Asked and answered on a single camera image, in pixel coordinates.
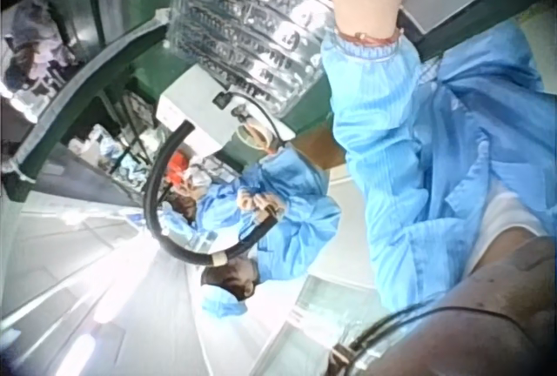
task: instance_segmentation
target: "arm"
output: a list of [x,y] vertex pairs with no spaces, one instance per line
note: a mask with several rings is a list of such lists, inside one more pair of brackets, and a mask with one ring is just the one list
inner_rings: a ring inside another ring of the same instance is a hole
[[[395,32],[402,0],[333,1],[337,25],[346,35],[363,32],[381,39]],[[419,56],[403,37],[377,47],[335,36],[323,44],[323,64],[332,87],[333,132],[366,200],[377,287],[385,306],[396,311],[431,291],[419,269],[423,259],[414,252],[424,244],[420,221],[428,199],[412,132]]]
[[285,217],[259,242],[262,282],[295,279],[307,273],[321,249],[339,229],[340,209],[327,196],[294,197]]
[[368,240],[397,238],[427,201],[410,119],[418,54],[404,38],[398,49],[330,38],[323,62],[332,87],[333,132],[366,199]]

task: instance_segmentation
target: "glass panel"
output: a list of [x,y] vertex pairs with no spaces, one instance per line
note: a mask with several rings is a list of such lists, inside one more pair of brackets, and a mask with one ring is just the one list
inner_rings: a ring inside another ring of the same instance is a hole
[[350,342],[386,314],[374,289],[309,276],[288,322],[261,355],[252,374],[320,374],[332,346]]

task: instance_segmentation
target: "worker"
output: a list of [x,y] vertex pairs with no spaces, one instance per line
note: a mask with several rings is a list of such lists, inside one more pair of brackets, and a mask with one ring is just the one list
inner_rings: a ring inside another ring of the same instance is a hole
[[[413,306],[335,346],[325,376],[557,374],[555,239],[524,228],[507,234],[527,242],[485,262],[435,304]],[[396,333],[400,341],[366,361]]]
[[382,303],[438,298],[501,238],[554,238],[557,99],[520,29],[501,23],[421,64],[396,26],[402,0],[332,2],[333,133],[365,197]]
[[4,73],[4,83],[13,92],[47,76],[51,61],[61,67],[75,62],[50,16],[47,0],[22,1],[15,10],[7,39],[14,55]]
[[232,183],[205,188],[198,199],[198,231],[235,225],[242,238],[264,219],[265,208],[278,214],[278,223],[247,255],[203,270],[200,283],[206,312],[218,318],[241,315],[257,285],[307,273],[339,227],[340,209],[326,196],[327,184],[323,171],[287,145]]

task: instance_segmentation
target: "black wire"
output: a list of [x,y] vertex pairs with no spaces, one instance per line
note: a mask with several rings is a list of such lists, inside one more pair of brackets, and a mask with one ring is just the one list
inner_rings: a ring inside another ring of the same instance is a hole
[[280,136],[279,129],[277,128],[277,125],[272,120],[271,116],[267,113],[267,110],[257,100],[255,100],[253,97],[247,96],[247,95],[245,95],[243,93],[239,93],[237,91],[231,91],[230,94],[232,96],[241,97],[241,98],[247,100],[248,102],[250,102],[251,104],[253,104],[256,108],[258,108],[259,111],[263,114],[263,116],[267,119],[267,121],[269,121],[269,124],[271,124],[271,127],[272,127],[275,135],[277,136],[278,147],[281,148],[281,147],[285,146],[286,142]]
[[527,334],[527,332],[524,330],[524,328],[522,328],[522,326],[520,326],[520,324],[518,322],[516,322],[514,319],[508,317],[505,314],[502,314],[502,313],[499,313],[499,312],[486,311],[486,310],[483,310],[483,309],[471,308],[471,307],[467,307],[467,306],[443,306],[443,307],[440,307],[440,308],[435,308],[435,309],[432,309],[430,311],[421,313],[420,315],[417,315],[415,317],[412,317],[410,319],[402,321],[398,324],[390,326],[389,328],[385,329],[385,331],[381,332],[380,334],[376,335],[372,339],[368,340],[366,343],[363,343],[362,349],[355,354],[354,359],[352,360],[352,362],[350,364],[348,364],[348,366],[346,367],[345,374],[346,375],[351,374],[354,367],[356,366],[356,363],[358,363],[358,361],[360,361],[366,355],[367,351],[370,348],[372,348],[374,345],[379,343],[382,339],[388,337],[389,335],[392,335],[394,332],[398,331],[401,328],[404,328],[405,326],[408,326],[408,325],[412,324],[415,321],[421,320],[421,319],[426,318],[430,315],[434,315],[435,313],[438,313],[438,312],[450,312],[450,311],[452,311],[452,312],[456,311],[456,312],[477,313],[479,315],[486,315],[486,316],[489,316],[489,317],[492,317],[492,318],[502,319],[502,320],[506,321],[507,323],[511,324],[512,326],[514,326],[516,329],[518,329],[519,332],[521,332],[522,335],[532,344],[532,346],[534,346],[534,348],[537,349],[536,344],[530,338],[530,336]]

